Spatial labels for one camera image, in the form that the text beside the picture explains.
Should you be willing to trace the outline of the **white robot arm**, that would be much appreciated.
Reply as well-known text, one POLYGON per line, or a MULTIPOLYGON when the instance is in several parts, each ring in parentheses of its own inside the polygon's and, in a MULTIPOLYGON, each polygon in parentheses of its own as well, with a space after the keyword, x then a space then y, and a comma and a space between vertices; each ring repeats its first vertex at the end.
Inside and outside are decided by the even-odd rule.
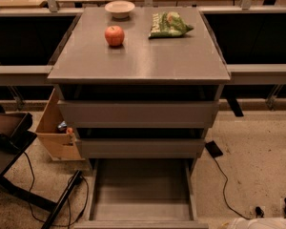
POLYGON ((226 229, 286 229, 286 219, 234 219, 226 229))

